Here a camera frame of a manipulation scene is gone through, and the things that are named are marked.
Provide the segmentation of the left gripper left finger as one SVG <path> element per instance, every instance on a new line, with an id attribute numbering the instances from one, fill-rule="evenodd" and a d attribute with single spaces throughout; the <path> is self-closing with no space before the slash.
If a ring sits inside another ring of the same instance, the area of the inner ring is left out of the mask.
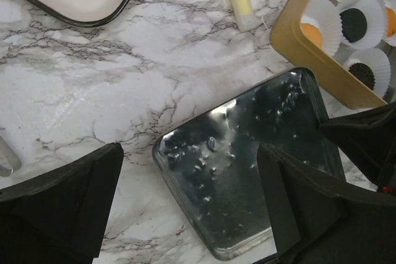
<path id="1" fill-rule="evenodd" d="M 109 143 L 1 189 L 1 263 L 92 263 L 100 254 L 124 151 Z"/>

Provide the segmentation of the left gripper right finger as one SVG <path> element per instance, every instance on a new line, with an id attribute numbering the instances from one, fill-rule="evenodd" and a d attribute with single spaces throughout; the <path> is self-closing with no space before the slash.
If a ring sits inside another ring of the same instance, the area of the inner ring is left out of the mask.
<path id="1" fill-rule="evenodd" d="M 257 151 L 277 249 L 272 263 L 395 263 L 395 197 L 310 167 L 271 144 Z"/>

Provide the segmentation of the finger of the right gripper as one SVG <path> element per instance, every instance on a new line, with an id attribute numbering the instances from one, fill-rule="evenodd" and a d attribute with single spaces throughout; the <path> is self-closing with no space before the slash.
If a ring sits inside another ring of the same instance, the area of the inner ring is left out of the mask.
<path id="1" fill-rule="evenodd" d="M 336 144 L 381 193 L 395 192 L 395 103 L 348 116 L 335 117 L 319 126 L 320 133 Z"/>

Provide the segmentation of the metal tweezers black tips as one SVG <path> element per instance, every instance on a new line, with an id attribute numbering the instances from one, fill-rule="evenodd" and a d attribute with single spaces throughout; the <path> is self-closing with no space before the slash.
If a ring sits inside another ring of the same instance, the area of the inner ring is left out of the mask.
<path id="1" fill-rule="evenodd" d="M 9 177 L 22 167 L 22 163 L 19 157 L 2 137 L 0 137 L 0 150 L 0 176 Z"/>

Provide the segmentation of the silver tin lid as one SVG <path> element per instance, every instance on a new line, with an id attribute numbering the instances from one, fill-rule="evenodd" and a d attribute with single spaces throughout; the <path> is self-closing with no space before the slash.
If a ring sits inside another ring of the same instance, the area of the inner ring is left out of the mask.
<path id="1" fill-rule="evenodd" d="M 206 248 L 217 260 L 232 260 L 272 236 L 260 143 L 345 178 L 338 148 L 318 131 L 327 119 L 314 73 L 295 67 L 161 136 L 152 157 Z"/>

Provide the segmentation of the orange round cookie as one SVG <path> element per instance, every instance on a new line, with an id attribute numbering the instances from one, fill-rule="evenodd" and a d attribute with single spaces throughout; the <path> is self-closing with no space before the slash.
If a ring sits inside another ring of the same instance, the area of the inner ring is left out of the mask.
<path id="1" fill-rule="evenodd" d="M 323 36 L 321 31 L 310 23 L 301 24 L 302 33 L 311 40 L 316 46 L 321 47 L 323 43 Z"/>

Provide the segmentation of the black sandwich cookie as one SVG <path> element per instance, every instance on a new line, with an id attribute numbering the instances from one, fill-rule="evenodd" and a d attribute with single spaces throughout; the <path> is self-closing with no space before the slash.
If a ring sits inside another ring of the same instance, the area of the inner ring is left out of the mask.
<path id="1" fill-rule="evenodd" d="M 342 21 L 342 33 L 349 43 L 361 40 L 368 29 L 368 22 L 365 14 L 357 9 L 350 8 L 340 13 Z"/>
<path id="2" fill-rule="evenodd" d="M 354 75 L 359 81 L 361 81 L 370 90 L 374 90 L 375 87 L 375 77 L 372 69 L 361 62 L 352 64 L 349 67 L 349 72 Z"/>

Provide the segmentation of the black sandwich cookie bottom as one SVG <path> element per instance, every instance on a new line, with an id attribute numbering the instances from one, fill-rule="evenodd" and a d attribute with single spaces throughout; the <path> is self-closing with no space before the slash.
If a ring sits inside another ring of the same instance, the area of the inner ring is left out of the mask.
<path id="1" fill-rule="evenodd" d="M 342 21 L 342 33 L 349 43 L 361 40 L 368 29 L 368 22 L 365 14 L 357 9 L 350 8 L 340 13 Z"/>

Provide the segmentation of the brown chip cookie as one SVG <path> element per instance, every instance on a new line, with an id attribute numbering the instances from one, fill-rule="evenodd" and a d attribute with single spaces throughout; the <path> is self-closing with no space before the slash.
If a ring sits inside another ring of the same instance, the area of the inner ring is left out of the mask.
<path id="1" fill-rule="evenodd" d="M 387 36 L 392 37 L 396 32 L 396 14 L 395 11 L 389 7 L 386 7 L 387 11 Z"/>

